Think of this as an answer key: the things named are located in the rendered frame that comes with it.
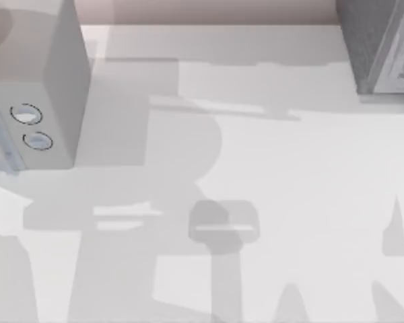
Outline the pale microwave oven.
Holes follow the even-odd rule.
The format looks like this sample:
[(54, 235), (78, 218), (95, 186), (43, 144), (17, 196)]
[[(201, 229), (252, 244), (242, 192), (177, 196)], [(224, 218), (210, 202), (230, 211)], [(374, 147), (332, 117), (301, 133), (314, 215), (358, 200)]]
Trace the pale microwave oven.
[[(75, 0), (0, 0), (0, 113), (24, 170), (74, 165), (90, 79)], [(16, 121), (9, 109), (23, 103), (39, 108), (42, 121)], [(34, 132), (53, 146), (29, 148), (22, 136)]]

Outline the round microwave knob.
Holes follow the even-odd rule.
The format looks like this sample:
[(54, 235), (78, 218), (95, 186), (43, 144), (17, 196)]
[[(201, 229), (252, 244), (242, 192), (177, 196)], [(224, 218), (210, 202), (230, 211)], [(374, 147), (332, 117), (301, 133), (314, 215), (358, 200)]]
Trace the round microwave knob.
[(51, 137), (42, 132), (24, 134), (22, 140), (29, 148), (37, 151), (46, 151), (53, 146)]
[(21, 124), (34, 125), (43, 119), (40, 109), (28, 103), (11, 106), (9, 112)]

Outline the grey cabinet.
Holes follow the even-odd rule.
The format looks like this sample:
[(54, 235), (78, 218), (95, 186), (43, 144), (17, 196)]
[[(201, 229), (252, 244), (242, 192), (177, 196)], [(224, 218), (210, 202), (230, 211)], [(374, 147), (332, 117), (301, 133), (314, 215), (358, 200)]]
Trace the grey cabinet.
[(404, 0), (335, 0), (359, 94), (404, 94)]

